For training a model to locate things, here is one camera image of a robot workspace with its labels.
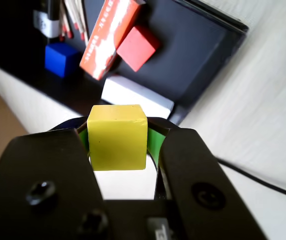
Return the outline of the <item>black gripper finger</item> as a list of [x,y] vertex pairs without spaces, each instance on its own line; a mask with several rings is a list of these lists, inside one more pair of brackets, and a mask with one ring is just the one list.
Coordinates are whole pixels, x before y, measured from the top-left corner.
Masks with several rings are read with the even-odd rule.
[[16,137],[0,157],[0,240],[105,240],[107,216],[73,128]]
[[264,240],[259,224],[198,132],[147,119],[164,137],[158,171],[170,201],[169,224],[179,240]]

